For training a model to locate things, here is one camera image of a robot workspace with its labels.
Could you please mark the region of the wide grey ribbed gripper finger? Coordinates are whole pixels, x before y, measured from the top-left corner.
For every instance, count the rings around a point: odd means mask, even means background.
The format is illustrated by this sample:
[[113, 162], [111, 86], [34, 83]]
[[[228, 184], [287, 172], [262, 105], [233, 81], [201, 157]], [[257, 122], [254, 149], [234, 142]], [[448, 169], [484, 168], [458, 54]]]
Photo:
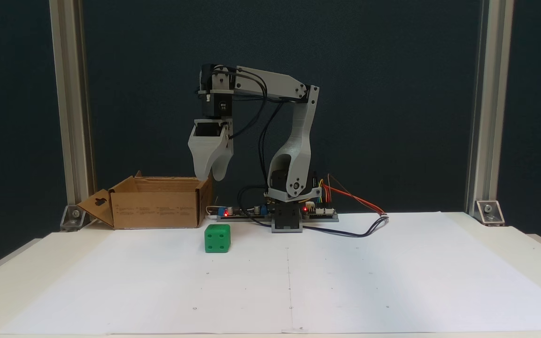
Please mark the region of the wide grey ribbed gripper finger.
[[212, 163], [215, 159], [215, 150], [218, 138], [189, 139], [188, 146], [193, 156], [194, 173], [198, 180], [206, 180], [212, 174]]

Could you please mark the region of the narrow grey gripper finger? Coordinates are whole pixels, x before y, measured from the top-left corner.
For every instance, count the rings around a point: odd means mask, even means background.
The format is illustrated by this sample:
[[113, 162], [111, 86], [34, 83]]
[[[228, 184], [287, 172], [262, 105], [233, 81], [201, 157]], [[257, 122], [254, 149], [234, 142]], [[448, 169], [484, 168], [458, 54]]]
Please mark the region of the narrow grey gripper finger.
[[234, 154], [233, 140], [233, 124], [226, 123], [223, 125], [221, 135], [218, 138], [218, 146], [215, 150], [215, 159], [212, 163], [212, 175], [216, 181], [221, 181], [227, 174], [228, 165]]

